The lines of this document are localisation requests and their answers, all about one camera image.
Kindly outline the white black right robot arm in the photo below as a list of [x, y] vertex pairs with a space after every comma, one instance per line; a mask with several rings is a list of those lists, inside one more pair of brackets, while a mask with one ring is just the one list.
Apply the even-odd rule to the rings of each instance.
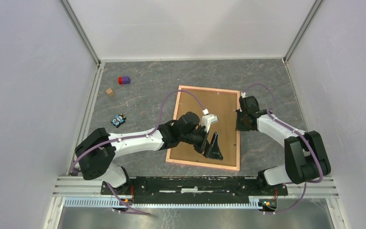
[[331, 165], [321, 135], [306, 132], [283, 122], [269, 110], [261, 110], [254, 96], [239, 97], [236, 130], [258, 131], [271, 137], [284, 148], [285, 162], [262, 170], [257, 175], [256, 189], [270, 194], [279, 184], [318, 183], [331, 172]]

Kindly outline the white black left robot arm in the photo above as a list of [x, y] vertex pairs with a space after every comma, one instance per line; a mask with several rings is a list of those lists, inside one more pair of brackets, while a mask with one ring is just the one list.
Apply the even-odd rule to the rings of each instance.
[[223, 160], [218, 133], [208, 140], [210, 127], [216, 122], [217, 115], [204, 111], [202, 117], [187, 112], [177, 120], [135, 133], [114, 134], [98, 128], [75, 148], [74, 164], [79, 165], [84, 180], [100, 179], [109, 183], [118, 194], [126, 194], [131, 182], [123, 167], [112, 163], [114, 159], [143, 151], [170, 149], [183, 142], [192, 145], [205, 158]]

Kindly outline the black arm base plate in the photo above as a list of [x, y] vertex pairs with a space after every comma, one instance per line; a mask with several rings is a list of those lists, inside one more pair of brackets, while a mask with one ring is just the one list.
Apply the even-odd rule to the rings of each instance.
[[269, 186], [256, 177], [132, 177], [115, 188], [134, 204], [245, 204], [249, 197], [287, 196], [284, 184]]

